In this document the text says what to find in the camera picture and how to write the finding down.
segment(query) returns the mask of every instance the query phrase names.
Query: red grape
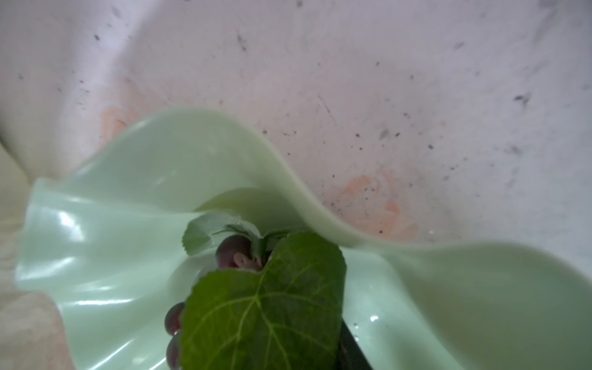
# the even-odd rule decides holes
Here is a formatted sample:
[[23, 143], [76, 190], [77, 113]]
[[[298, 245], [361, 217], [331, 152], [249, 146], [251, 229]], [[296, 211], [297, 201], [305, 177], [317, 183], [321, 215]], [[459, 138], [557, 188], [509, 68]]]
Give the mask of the red grape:
[[181, 329], [181, 312], [185, 308], [185, 303], [175, 304], [165, 316], [165, 330], [170, 335], [175, 335]]
[[179, 338], [181, 332], [176, 332], [173, 338], [170, 340], [169, 345], [166, 347], [166, 363], [169, 365], [171, 370], [177, 370], [179, 368]]
[[224, 239], [216, 250], [216, 261], [221, 269], [237, 268], [234, 255], [242, 253], [251, 258], [251, 241], [246, 236], [232, 235]]

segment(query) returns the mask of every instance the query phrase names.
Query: green leaf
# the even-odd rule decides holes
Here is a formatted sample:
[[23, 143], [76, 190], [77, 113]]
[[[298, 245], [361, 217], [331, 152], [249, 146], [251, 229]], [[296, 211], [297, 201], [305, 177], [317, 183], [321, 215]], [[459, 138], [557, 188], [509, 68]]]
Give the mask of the green leaf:
[[287, 237], [289, 234], [293, 233], [303, 233], [306, 231], [310, 231], [309, 227], [291, 227], [291, 228], [282, 228], [282, 229], [275, 229], [270, 230], [263, 236], [263, 241], [261, 242], [262, 247], [265, 251], [271, 251], [275, 248], [275, 245], [284, 237]]
[[182, 238], [183, 247], [188, 255], [196, 255], [216, 246], [212, 237], [224, 233], [244, 234], [251, 240], [261, 238], [253, 224], [227, 214], [210, 212], [199, 215], [187, 224]]
[[339, 248], [309, 232], [280, 240], [258, 273], [208, 274], [186, 302], [181, 367], [334, 369], [345, 272]]

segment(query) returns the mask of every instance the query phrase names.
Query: dirty white surface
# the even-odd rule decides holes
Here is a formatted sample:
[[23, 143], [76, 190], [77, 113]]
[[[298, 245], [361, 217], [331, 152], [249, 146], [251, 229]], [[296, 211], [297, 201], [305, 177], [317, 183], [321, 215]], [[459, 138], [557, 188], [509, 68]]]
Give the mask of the dirty white surface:
[[591, 40], [588, 0], [4, 0], [0, 138], [61, 178], [151, 112], [215, 108], [362, 230], [592, 276]]

